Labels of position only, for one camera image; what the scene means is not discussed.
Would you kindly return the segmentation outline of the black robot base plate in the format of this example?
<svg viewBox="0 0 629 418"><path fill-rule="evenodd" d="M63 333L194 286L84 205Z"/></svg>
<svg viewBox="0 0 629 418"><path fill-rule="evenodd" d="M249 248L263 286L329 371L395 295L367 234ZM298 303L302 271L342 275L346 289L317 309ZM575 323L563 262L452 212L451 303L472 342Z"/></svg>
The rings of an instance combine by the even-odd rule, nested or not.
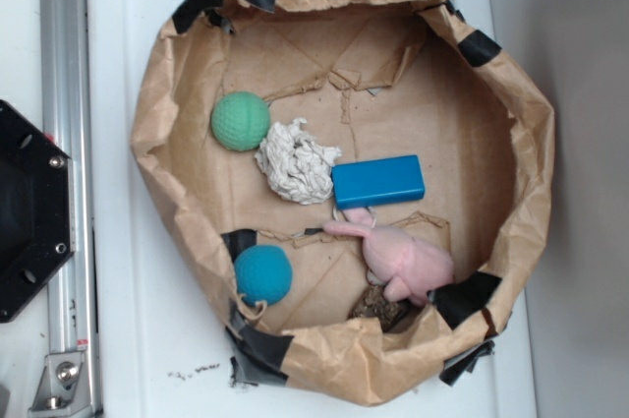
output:
<svg viewBox="0 0 629 418"><path fill-rule="evenodd" d="M73 254L70 159L1 102L1 322L13 321Z"/></svg>

